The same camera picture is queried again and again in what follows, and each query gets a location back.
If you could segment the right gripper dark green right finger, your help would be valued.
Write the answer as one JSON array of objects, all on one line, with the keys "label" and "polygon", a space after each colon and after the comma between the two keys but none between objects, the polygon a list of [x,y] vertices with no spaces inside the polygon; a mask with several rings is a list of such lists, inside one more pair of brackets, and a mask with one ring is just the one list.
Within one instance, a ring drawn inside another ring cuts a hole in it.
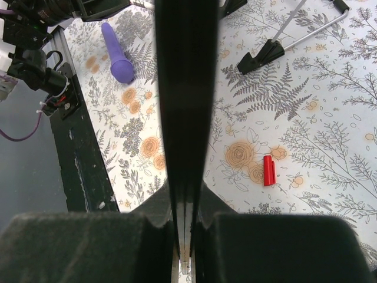
[{"label": "right gripper dark green right finger", "polygon": [[333,216],[237,213],[201,188],[196,282],[375,282],[354,231]]}]

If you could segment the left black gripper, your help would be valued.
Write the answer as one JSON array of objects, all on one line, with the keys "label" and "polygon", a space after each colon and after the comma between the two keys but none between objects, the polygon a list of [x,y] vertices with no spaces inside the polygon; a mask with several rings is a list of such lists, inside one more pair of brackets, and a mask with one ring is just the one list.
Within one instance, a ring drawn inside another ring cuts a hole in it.
[{"label": "left black gripper", "polygon": [[100,21],[130,6],[128,0],[34,0],[12,1],[11,9],[19,16],[49,27],[71,18],[84,22]]}]

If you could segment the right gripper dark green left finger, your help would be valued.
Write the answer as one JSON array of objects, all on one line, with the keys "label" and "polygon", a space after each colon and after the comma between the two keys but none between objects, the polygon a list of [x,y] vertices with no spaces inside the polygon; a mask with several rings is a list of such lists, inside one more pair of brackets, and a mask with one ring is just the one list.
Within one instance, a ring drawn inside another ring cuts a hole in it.
[{"label": "right gripper dark green left finger", "polygon": [[168,184],[129,213],[24,213],[1,233],[2,282],[176,282]]}]

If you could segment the red marker cap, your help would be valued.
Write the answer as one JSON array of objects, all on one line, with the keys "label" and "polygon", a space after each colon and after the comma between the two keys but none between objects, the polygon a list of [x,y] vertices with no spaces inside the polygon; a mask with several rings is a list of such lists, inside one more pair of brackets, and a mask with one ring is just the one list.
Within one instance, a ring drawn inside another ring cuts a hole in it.
[{"label": "red marker cap", "polygon": [[275,162],[273,161],[271,155],[265,155],[263,158],[263,177],[264,186],[271,186],[276,184],[276,172],[275,172]]}]

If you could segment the red whiteboard marker pen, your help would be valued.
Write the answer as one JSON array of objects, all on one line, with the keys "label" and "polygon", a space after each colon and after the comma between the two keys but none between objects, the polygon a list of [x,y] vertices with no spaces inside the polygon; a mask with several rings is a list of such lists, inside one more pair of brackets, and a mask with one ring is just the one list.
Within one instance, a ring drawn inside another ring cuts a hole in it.
[{"label": "red whiteboard marker pen", "polygon": [[147,1],[142,1],[142,0],[130,0],[130,4],[134,6],[139,6],[141,8],[149,9],[149,10],[154,10],[154,4],[151,4]]}]

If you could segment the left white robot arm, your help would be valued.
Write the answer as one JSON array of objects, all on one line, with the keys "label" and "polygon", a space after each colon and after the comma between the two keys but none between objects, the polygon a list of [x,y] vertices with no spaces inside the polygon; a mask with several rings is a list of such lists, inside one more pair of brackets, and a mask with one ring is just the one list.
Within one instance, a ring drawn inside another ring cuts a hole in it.
[{"label": "left white robot arm", "polygon": [[47,66],[43,47],[52,40],[48,29],[74,18],[104,20],[130,4],[125,0],[1,1],[1,72],[32,90],[62,96],[70,80]]}]

